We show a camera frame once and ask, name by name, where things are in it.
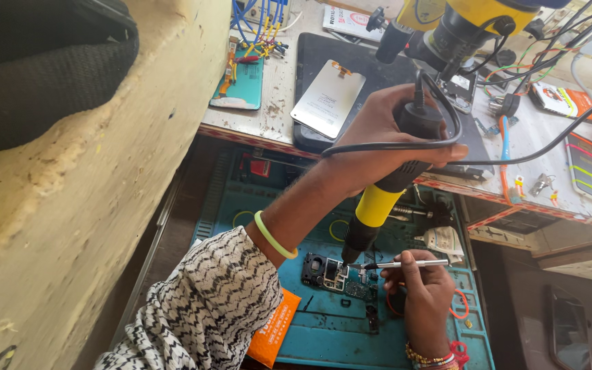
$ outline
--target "screwdriver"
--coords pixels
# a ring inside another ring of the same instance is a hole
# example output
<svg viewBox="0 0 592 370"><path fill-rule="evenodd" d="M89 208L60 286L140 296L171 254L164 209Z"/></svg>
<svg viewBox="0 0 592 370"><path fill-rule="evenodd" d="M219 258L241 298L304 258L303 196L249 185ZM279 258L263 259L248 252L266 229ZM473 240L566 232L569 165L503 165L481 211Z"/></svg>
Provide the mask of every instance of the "screwdriver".
<svg viewBox="0 0 592 370"><path fill-rule="evenodd" d="M426 267L426 266L448 266L449 261L446 259L433 259L433 260L421 260L415 261L417 266L419 267ZM376 270L376 269L388 269L390 267L401 267L401 262L385 262L385 263L366 263L364 265L360 263L350 263L349 267L358 270Z"/></svg>

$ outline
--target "orange pouch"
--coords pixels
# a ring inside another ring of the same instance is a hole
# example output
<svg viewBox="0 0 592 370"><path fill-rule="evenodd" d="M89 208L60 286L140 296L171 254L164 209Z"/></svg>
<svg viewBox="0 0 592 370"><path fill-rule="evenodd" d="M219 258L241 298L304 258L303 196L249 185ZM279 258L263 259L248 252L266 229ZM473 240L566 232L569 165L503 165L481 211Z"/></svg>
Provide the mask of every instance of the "orange pouch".
<svg viewBox="0 0 592 370"><path fill-rule="evenodd" d="M285 299L275 309L263 328L252 336L251 345L248 348L248 356L273 369L273 363L278 356L278 351L285 339L289 324L292 323L300 297L286 289L282 289Z"/></svg>

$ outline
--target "hand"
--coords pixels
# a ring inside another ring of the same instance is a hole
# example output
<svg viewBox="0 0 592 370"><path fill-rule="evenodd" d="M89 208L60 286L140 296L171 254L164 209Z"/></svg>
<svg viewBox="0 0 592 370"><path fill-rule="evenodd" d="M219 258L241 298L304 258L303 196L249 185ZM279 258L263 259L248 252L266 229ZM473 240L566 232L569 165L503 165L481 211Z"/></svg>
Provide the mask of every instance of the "hand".
<svg viewBox="0 0 592 370"><path fill-rule="evenodd" d="M425 91L426 104L437 108L431 93ZM351 122L335 146L370 142L427 141L399 131L394 119L403 106L414 100L415 85L405 84L383 89L369 95L365 105ZM447 138L442 122L441 136ZM346 187L349 196L379 181L407 161L419 160L443 167L447 162L467 156L465 145L455 144L442 149L381 150L338 153L321 161L335 181Z"/></svg>
<svg viewBox="0 0 592 370"><path fill-rule="evenodd" d="M399 282L405 282L408 293L404 308L406 333L412 350L426 358L440 358L449 354L447 317L456 286L442 266L419 268L415 260L437 259L425 250L411 249L394 257L401 268L384 269L383 289L388 294L397 292Z"/></svg>

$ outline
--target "patterned sleeve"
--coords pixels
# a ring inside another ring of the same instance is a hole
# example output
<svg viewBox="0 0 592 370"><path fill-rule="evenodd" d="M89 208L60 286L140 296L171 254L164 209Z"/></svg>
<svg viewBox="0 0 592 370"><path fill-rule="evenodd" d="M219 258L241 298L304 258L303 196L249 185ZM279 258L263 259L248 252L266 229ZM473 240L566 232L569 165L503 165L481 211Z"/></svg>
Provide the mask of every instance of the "patterned sleeve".
<svg viewBox="0 0 592 370"><path fill-rule="evenodd" d="M238 369L283 299L278 272L242 226L194 244L126 327L101 369Z"/></svg>

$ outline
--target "blue silicone repair mat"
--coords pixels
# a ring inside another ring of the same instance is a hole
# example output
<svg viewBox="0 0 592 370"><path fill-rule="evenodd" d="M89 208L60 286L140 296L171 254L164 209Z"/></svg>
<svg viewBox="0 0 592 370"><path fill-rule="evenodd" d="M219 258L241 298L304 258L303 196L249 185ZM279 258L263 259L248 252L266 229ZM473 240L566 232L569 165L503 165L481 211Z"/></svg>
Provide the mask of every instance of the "blue silicone repair mat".
<svg viewBox="0 0 592 370"><path fill-rule="evenodd" d="M281 163L271 163L268 177L258 176L247 169L240 169L244 153L250 150L237 148L220 152L216 168L210 179L209 189L202 208L201 218L196 226L193 239L204 240L233 226L251 222L250 213L264 209L280 195L289 182L293 168ZM429 205L444 202L454 216L453 225L459 230L456 206L448 192L419 186L420 197L414 189L408 190L399 200L399 205L426 211ZM360 299L349 294L333 292L311 286L301 281L303 261L308 252L340 260L343 242L331 235L342 238L346 225L336 220L349 221L359 197L347 199L328 214L299 245L299 255L287 260L278 270L282 286L301 297L297 313L277 356L277 362L298 363L312 366L344 367L349 369L411 369L412 364L405 355L407 335L403 318L387 306L385 292L376 290L373 298ZM410 214L410 221L388 218L383 226L375 248L365 252L358 262L389 261L404 249L425 249L423 242L413 240L414 236L434 227L433 219ZM459 233L465 249L463 234ZM467 370L494 369L488 337L477 300L477 290L468 263L456 263L447 268L456 282L456 288L465 293L470 313L465 319L456 319L449 314L447 335L452 341L467 344L470 361ZM360 287L357 270L347 281L353 281L354 288ZM368 276L366 284L381 287L383 279L372 280ZM459 316L465 314L462 298L456 294L452 307Z"/></svg>

